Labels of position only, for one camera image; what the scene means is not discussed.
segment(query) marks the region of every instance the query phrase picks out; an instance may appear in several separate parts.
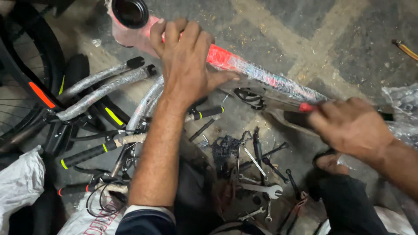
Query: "open-end wrench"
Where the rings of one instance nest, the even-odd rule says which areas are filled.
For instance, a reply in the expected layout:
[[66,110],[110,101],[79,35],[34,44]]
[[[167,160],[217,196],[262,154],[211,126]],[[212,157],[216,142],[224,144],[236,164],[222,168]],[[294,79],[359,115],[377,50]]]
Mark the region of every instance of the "open-end wrench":
[[264,207],[260,207],[258,210],[254,211],[254,212],[252,212],[252,213],[250,213],[250,214],[248,214],[248,215],[246,215],[246,216],[239,217],[238,219],[239,219],[239,220],[241,220],[241,221],[244,221],[244,220],[246,220],[246,219],[248,219],[248,218],[253,217],[253,216],[254,216],[254,215],[256,215],[256,214],[259,214],[259,213],[264,213],[264,212],[265,212]]
[[245,147],[245,142],[241,142],[241,146],[244,148],[245,152],[248,154],[248,156],[251,158],[252,162],[254,162],[254,164],[257,166],[257,168],[260,170],[261,174],[263,174],[264,179],[268,180],[268,177],[265,175],[263,169],[261,169],[261,166],[258,165],[257,161],[254,159],[254,157],[250,154],[250,152],[248,151],[248,149]]
[[238,179],[244,179],[244,180],[250,181],[250,182],[252,182],[252,183],[254,183],[254,184],[261,184],[261,182],[260,182],[260,181],[255,181],[255,180],[253,180],[253,179],[247,178],[247,177],[245,177],[243,174],[239,174],[239,175],[238,175]]
[[270,199],[270,200],[268,200],[267,215],[266,215],[266,216],[265,216],[265,218],[264,218],[264,220],[265,220],[267,223],[270,223],[270,222],[273,220],[273,218],[271,217],[270,211],[271,211],[271,199]]
[[239,183],[238,185],[240,185],[243,189],[246,189],[246,190],[266,192],[270,196],[271,199],[279,198],[277,195],[282,195],[282,192],[283,192],[283,188],[278,184],[270,186],[270,187],[253,185],[253,184],[243,184],[243,183]]
[[292,177],[292,171],[290,169],[286,170],[286,174],[289,176],[290,182],[292,183],[293,190],[295,191],[295,196],[297,200],[301,199],[301,192],[299,191],[298,186],[296,185],[295,181]]
[[289,179],[287,179],[286,177],[284,177],[280,171],[278,169],[276,169],[270,162],[270,160],[267,157],[264,157],[261,159],[263,161],[264,164],[266,164],[267,166],[269,166],[274,173],[276,173],[280,178],[282,178],[282,180],[285,182],[285,184],[289,183]]

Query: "dirty floor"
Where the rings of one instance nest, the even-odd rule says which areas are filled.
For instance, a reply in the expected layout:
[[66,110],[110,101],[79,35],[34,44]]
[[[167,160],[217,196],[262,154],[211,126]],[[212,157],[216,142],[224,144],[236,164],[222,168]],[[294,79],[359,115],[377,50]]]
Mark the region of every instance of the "dirty floor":
[[[411,85],[417,78],[418,63],[391,45],[392,39],[400,39],[410,49],[418,51],[418,44],[414,43],[418,39],[418,2],[414,0],[146,0],[146,3],[150,14],[168,20],[179,16],[196,20],[204,30],[214,34],[217,45],[332,98],[358,96],[384,105],[381,87]],[[135,56],[143,56],[147,63],[160,66],[159,60],[137,49],[122,47],[113,40],[104,1],[76,0],[61,17],[47,15],[46,20],[66,59],[77,53],[86,54],[91,73]],[[93,39],[100,39],[101,44],[95,46]],[[139,82],[115,91],[110,97],[131,115],[150,85],[151,81]],[[252,110],[233,97],[222,103],[224,98],[225,93],[215,91],[205,104],[225,107],[221,118],[203,132],[209,142],[225,135],[239,139],[245,130],[252,132],[259,126],[264,153],[270,151],[274,143],[276,146],[284,141],[290,143],[289,149],[273,154],[272,163],[277,164],[282,173],[291,169],[296,183],[305,189],[304,178],[312,169],[313,156],[326,150],[327,146],[319,138],[283,126],[270,115]],[[199,120],[186,124],[186,137],[206,122]],[[194,143],[202,140],[199,136]],[[78,142],[63,156],[101,143],[102,140]],[[253,153],[252,145],[248,148]],[[111,169],[119,151],[91,159],[83,166]],[[198,155],[208,162],[213,161],[210,150]],[[241,162],[244,161],[249,158],[244,156]],[[272,202],[271,223],[264,223],[265,215],[256,219],[275,232],[295,200],[291,186],[285,185],[268,168],[264,169],[268,172],[269,182],[280,184],[284,192],[280,199]],[[353,170],[352,175],[367,183],[367,193],[373,203],[399,211],[390,192],[382,189],[376,172],[361,168]],[[258,179],[259,173],[253,166],[245,176]],[[61,187],[88,180],[89,176],[72,169],[59,170],[56,185]],[[75,210],[77,199],[77,195],[64,198],[68,214]],[[225,217],[235,219],[258,207],[251,197],[235,200]],[[325,219],[322,203],[309,201],[292,234],[313,234]]]

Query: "spanner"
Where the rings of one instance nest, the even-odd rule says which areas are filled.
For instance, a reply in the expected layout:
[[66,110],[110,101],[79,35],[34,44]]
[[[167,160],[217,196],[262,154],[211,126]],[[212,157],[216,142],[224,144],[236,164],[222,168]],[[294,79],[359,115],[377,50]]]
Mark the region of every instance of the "spanner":
[[248,218],[253,217],[253,216],[254,216],[254,215],[256,215],[256,214],[259,214],[259,213],[264,213],[264,212],[265,212],[264,207],[260,207],[258,210],[254,211],[254,212],[252,212],[252,213],[250,213],[250,214],[248,214],[248,215],[246,215],[246,216],[239,217],[238,219],[239,219],[239,220],[241,220],[241,221],[244,221],[244,220],[246,220],[246,219],[248,219]]
[[277,195],[282,195],[282,192],[283,192],[283,188],[280,187],[280,185],[278,184],[270,186],[270,187],[253,185],[253,184],[242,184],[242,183],[239,183],[238,185],[240,185],[243,189],[246,189],[246,190],[266,192],[270,196],[271,199],[279,198]]
[[244,180],[250,181],[250,182],[252,182],[252,183],[254,183],[254,184],[261,184],[261,182],[260,182],[260,181],[255,181],[255,180],[253,180],[253,179],[247,178],[247,177],[245,177],[243,174],[239,174],[239,175],[238,175],[238,179],[244,179]]
[[260,170],[261,174],[263,174],[264,179],[265,180],[268,180],[268,177],[265,176],[265,173],[264,173],[263,169],[261,169],[261,166],[258,165],[257,161],[254,159],[254,157],[250,154],[250,152],[248,151],[248,149],[245,147],[245,142],[241,142],[241,146],[244,148],[245,152],[251,158],[252,162],[254,162],[255,166]]
[[270,200],[268,200],[268,206],[267,206],[267,215],[265,216],[265,218],[264,218],[264,220],[267,222],[267,223],[270,223],[272,220],[273,220],[273,218],[271,217],[271,215],[270,215],[270,211],[271,211],[271,199]]

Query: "neon yellow stripe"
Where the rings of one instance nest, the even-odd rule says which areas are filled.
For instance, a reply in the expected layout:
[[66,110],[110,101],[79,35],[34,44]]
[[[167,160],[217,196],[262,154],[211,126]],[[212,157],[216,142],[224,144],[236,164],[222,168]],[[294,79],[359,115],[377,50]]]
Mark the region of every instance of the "neon yellow stripe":
[[105,108],[105,110],[113,118],[113,120],[115,120],[115,122],[117,124],[119,124],[119,126],[122,126],[123,125],[123,122],[119,118],[117,118],[116,115],[110,109]]
[[64,167],[64,169],[66,169],[66,170],[68,169],[67,166],[64,163],[64,159],[61,159],[61,165]]
[[61,95],[62,90],[64,89],[64,79],[65,79],[65,75],[64,75],[64,77],[62,77],[61,88],[59,89],[59,92],[58,92],[59,95]]

